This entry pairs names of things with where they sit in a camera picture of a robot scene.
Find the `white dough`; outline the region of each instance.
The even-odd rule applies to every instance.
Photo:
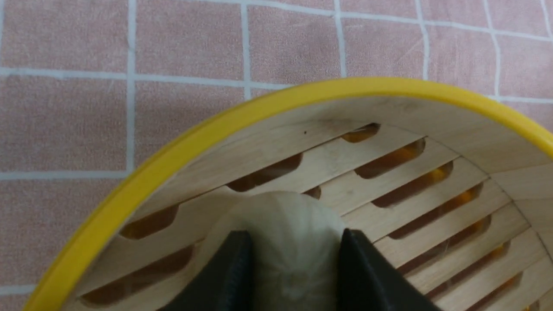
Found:
[[[194,260],[199,273],[232,230],[254,248],[254,310],[336,310],[337,261],[345,228],[318,200],[270,192],[237,204],[213,226]]]

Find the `bamboo steamer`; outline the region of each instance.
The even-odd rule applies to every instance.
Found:
[[[163,148],[81,226],[26,311],[154,311],[233,202],[318,198],[446,311],[553,310],[553,135],[483,96],[350,78],[293,87]]]

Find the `pink tile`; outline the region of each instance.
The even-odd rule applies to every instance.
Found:
[[[340,77],[333,18],[249,7],[252,80],[299,84]]]
[[[410,18],[417,17],[414,0],[341,0],[340,8],[344,12],[361,12]]]
[[[553,133],[553,105],[525,102],[503,102],[505,105],[533,119]]]
[[[429,80],[482,94],[494,93],[495,48],[487,33],[426,27],[430,41]]]
[[[239,4],[139,0],[137,72],[243,78]]]
[[[0,286],[36,283],[65,242],[118,182],[0,182]]]
[[[238,87],[139,82],[136,93],[137,163],[204,119],[244,99]]]
[[[0,171],[122,170],[126,82],[0,80]]]
[[[553,45],[531,39],[497,36],[501,49],[500,94],[553,98]]]
[[[540,0],[488,0],[493,28],[547,36]]]
[[[422,78],[420,27],[384,20],[342,20],[348,76]]]
[[[276,2],[316,9],[334,10],[334,0],[276,0]]]
[[[2,65],[126,71],[127,0],[6,0]]]
[[[21,311],[30,295],[0,296],[0,310]]]
[[[420,0],[425,20],[443,20],[471,26],[488,27],[482,1]]]

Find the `black tongs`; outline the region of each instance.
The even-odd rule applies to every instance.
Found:
[[[250,311],[252,239],[232,231],[206,267],[162,311]],[[345,229],[338,259],[338,311],[440,311],[359,230]]]

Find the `pink tiled floor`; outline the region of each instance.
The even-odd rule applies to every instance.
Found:
[[[137,165],[251,96],[415,77],[553,130],[553,0],[0,0],[0,11],[1,311],[21,309]]]

